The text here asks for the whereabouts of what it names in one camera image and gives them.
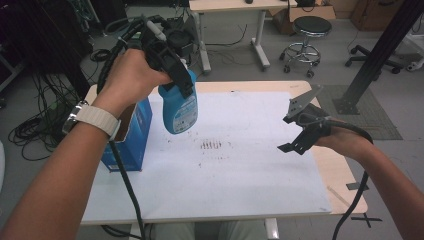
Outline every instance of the table leg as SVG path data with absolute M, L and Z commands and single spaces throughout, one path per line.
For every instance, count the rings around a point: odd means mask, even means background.
M 276 218 L 266 218 L 265 228 L 266 228 L 268 239 L 280 239 Z
M 269 68 L 271 66 L 261 46 L 262 31 L 263 31 L 264 22 L 265 22 L 265 14 L 266 14 L 266 10 L 261 10 L 259 12 L 258 29 L 256 31 L 256 38 L 252 38 L 252 42 L 251 42 L 253 47 L 256 50 L 256 53 L 259 56 L 259 59 L 261 60 L 262 70 L 264 71 L 266 68 Z
M 203 13 L 193 13 L 193 17 L 196 23 L 196 29 L 198 31 L 199 38 L 199 51 L 200 51 L 200 60 L 202 61 L 202 70 L 203 73 L 207 74 L 211 71 L 211 65 L 209 63 L 208 52 L 205 45 L 205 32 L 203 27 Z

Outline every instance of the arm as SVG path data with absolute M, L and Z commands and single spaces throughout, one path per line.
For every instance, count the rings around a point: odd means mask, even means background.
M 424 236 L 424 194 L 377 147 L 356 133 L 332 128 L 317 144 L 356 160 L 373 180 L 403 239 Z
M 130 49 L 115 60 L 92 105 L 118 118 L 169 81 L 165 73 L 150 69 L 143 52 Z M 75 239 L 107 141 L 102 130 L 78 123 L 24 193 L 0 239 Z

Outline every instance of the cardboard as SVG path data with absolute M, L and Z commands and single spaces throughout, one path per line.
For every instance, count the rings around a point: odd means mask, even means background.
M 378 0 L 359 0 L 351 21 L 360 31 L 384 31 L 403 0 L 381 4 Z
M 97 85 L 91 86 L 85 100 L 91 105 L 96 98 Z M 121 126 L 115 137 L 126 171 L 141 171 L 147 137 L 152 121 L 152 109 L 149 99 L 128 107 L 121 115 Z M 111 172 L 119 171 L 115 157 L 109 144 L 102 155 L 102 162 Z
M 278 31 L 282 34 L 293 34 L 293 21 L 298 17 L 302 16 L 318 16 L 324 19 L 335 19 L 336 15 L 334 13 L 333 6 L 315 6 L 314 8 L 290 8 L 290 19 L 288 10 L 283 9 L 275 13 L 270 11 L 270 14 L 274 14 L 272 17 L 272 22 L 277 27 Z
M 337 12 L 353 12 L 359 0 L 327 0 L 333 6 L 334 11 Z
M 350 19 L 352 17 L 353 11 L 352 12 L 337 12 L 336 13 L 336 18 L 337 19 Z
M 317 16 L 327 20 L 336 19 L 334 8 L 331 5 L 305 8 L 290 8 L 290 22 L 293 22 L 294 20 L 296 20 L 296 18 L 303 16 Z

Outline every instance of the metal stool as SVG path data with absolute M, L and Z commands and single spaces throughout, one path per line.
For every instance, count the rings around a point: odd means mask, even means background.
M 309 63 L 309 70 L 306 73 L 308 78 L 314 76 L 312 67 L 317 66 L 321 60 L 321 53 L 313 46 L 309 45 L 309 37 L 324 37 L 331 31 L 331 23 L 316 16 L 299 17 L 293 22 L 293 30 L 300 35 L 304 35 L 302 43 L 290 44 L 280 55 L 280 60 L 284 60 L 286 54 L 289 60 L 284 65 L 284 72 L 290 72 L 290 63 L 293 60 Z

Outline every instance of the metal pole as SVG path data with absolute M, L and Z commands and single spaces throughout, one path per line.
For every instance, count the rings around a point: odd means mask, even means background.
M 423 11 L 423 0 L 404 0 L 342 98 L 333 99 L 339 114 L 357 114 L 359 99 Z

